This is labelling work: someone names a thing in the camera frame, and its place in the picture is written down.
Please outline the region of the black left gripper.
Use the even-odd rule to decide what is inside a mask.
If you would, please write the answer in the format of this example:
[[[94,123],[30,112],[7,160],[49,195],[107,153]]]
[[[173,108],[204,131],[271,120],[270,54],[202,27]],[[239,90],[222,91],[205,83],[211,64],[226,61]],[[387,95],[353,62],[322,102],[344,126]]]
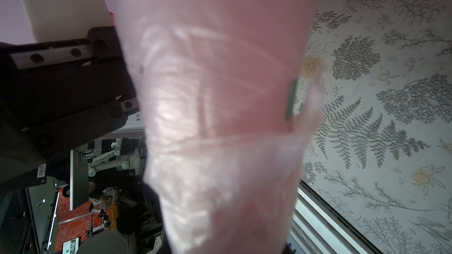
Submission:
[[[81,39],[1,44],[1,192],[38,168],[123,127],[139,110],[114,27]]]

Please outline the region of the pink roll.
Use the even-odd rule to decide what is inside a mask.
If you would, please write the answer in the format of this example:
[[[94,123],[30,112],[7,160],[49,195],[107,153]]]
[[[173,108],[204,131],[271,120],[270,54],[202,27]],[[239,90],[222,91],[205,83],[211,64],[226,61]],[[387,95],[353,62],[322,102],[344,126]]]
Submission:
[[[323,114],[317,75],[293,115],[314,0],[116,2],[172,252],[282,253]]]

